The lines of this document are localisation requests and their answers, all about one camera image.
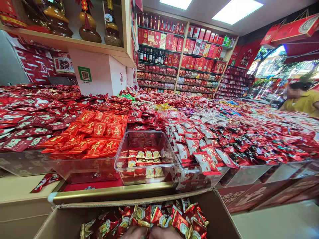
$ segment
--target person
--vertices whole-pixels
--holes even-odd
[[[169,228],[153,226],[150,230],[149,239],[182,239],[179,234]],[[146,233],[146,227],[130,226],[121,239],[142,239],[146,237]]]
[[[287,88],[287,100],[280,110],[302,111],[319,118],[319,91],[309,90],[310,82],[295,82]]]

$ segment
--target ceiling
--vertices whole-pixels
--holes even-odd
[[[238,33],[240,36],[243,36],[302,8],[305,8],[315,3],[317,0],[257,1],[263,3],[264,6],[234,25],[212,20],[212,17],[218,13],[228,2],[230,2],[230,0],[192,0],[186,11],[162,4],[159,0],[144,0],[143,6],[227,28]]]

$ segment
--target ceiling light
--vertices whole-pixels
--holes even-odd
[[[192,0],[160,0],[159,2],[186,10]]]
[[[231,0],[212,19],[233,25],[262,6],[254,0]]]

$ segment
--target hand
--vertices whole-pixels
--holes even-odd
[[[127,232],[122,236],[122,239],[141,239],[145,238],[146,233],[146,227],[130,226]]]
[[[182,239],[181,236],[169,228],[154,226],[151,229],[150,239]]]

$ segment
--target qr code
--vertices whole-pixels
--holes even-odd
[[[90,80],[90,77],[89,77],[89,73],[88,73],[88,72],[86,72],[86,71],[81,71],[81,74],[82,74],[82,79],[83,79],[83,80],[87,80],[87,81]]]

